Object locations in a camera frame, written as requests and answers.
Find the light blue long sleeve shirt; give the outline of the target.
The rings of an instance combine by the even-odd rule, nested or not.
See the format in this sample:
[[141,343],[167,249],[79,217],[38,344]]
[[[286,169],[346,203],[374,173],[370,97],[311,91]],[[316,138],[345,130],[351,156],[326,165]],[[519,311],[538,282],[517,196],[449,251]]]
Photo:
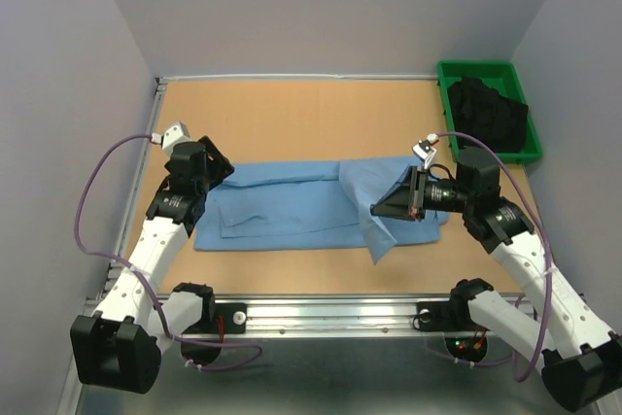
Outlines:
[[411,223],[370,208],[395,188],[412,156],[247,163],[212,190],[194,235],[202,252],[367,248],[378,262],[395,246],[440,239],[448,221]]

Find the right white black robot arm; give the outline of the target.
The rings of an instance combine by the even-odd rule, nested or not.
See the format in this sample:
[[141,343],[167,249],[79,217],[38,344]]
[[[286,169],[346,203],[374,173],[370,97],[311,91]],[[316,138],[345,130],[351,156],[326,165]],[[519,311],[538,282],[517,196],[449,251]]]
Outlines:
[[419,306],[413,320],[424,332],[491,331],[536,362],[555,401],[574,412],[621,388],[621,336],[600,319],[553,263],[544,236],[524,211],[501,195],[501,163],[481,148],[467,148],[456,174],[436,180],[430,140],[413,149],[422,160],[372,206],[372,214],[421,221],[430,211],[459,213],[476,240],[519,285],[536,312],[530,317],[481,278],[460,281],[445,301]]

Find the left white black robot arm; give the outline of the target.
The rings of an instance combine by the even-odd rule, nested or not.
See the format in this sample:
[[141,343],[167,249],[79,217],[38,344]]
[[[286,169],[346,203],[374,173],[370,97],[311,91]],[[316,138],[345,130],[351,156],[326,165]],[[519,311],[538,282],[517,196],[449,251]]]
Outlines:
[[182,283],[164,302],[156,293],[203,216],[208,192],[234,171],[208,137],[191,139],[179,122],[148,138],[166,153],[168,174],[130,257],[107,257],[121,266],[112,289],[70,328],[81,383],[137,394],[154,385],[162,356],[179,334],[189,327],[204,331],[216,322],[209,286]]

